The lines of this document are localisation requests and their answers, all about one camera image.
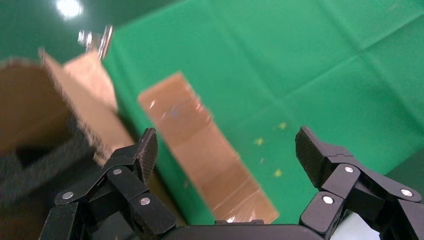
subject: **cardboard box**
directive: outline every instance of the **cardboard box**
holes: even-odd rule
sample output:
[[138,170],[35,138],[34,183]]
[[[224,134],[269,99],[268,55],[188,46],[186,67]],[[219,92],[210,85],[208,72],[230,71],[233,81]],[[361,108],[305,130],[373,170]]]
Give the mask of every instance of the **cardboard box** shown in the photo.
[[[65,67],[43,50],[40,57],[42,65],[10,59],[0,66],[0,157],[14,154],[16,149],[25,146],[43,149],[60,146],[72,137],[67,121],[73,116],[89,145],[95,147],[95,160],[100,166],[114,150],[134,144],[116,114],[112,82],[97,54],[83,54]],[[8,172],[13,174],[18,166],[8,167]],[[75,175],[79,178],[72,180],[72,174],[67,176],[71,183],[81,180],[81,175]],[[155,174],[150,185],[152,192],[160,195],[179,217]],[[1,192],[0,197],[5,194],[7,192]],[[1,206],[1,209],[0,239],[5,240],[37,239],[50,210],[38,198],[9,204],[7,209]]]

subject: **metal clamp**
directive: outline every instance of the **metal clamp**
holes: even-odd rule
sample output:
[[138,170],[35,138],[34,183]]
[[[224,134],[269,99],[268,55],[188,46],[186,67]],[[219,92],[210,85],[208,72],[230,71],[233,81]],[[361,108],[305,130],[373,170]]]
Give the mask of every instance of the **metal clamp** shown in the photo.
[[112,25],[106,25],[103,36],[99,33],[81,30],[78,33],[78,43],[85,47],[86,52],[96,50],[98,57],[104,59],[108,53],[113,33],[114,27]]

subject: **textured fingertip pad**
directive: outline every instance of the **textured fingertip pad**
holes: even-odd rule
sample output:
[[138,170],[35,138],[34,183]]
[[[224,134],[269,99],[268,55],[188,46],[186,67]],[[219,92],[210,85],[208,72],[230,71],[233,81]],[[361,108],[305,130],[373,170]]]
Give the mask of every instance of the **textured fingertip pad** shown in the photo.
[[319,188],[323,175],[325,156],[317,146],[319,140],[311,130],[303,126],[296,134],[296,157],[315,188]]
[[141,167],[142,180],[145,185],[149,184],[150,176],[158,159],[158,137],[154,128],[146,128],[143,136],[138,141],[139,148],[135,158]]

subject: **green cloth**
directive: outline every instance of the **green cloth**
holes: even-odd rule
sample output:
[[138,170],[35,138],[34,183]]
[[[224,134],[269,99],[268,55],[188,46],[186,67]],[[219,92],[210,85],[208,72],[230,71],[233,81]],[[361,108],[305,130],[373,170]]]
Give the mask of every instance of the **green cloth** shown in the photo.
[[[297,223],[316,192],[295,156],[300,126],[381,174],[423,147],[423,14],[422,0],[185,0],[118,29],[103,63],[139,133],[152,124],[137,96],[182,71],[275,223]],[[162,141],[157,167],[187,221],[212,224]]]

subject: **cardboard strip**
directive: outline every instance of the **cardboard strip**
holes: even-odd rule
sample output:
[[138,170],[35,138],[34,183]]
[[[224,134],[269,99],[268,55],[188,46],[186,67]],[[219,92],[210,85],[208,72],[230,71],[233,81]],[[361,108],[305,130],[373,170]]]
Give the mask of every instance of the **cardboard strip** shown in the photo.
[[138,103],[216,219],[270,224],[279,216],[181,73],[142,92]]

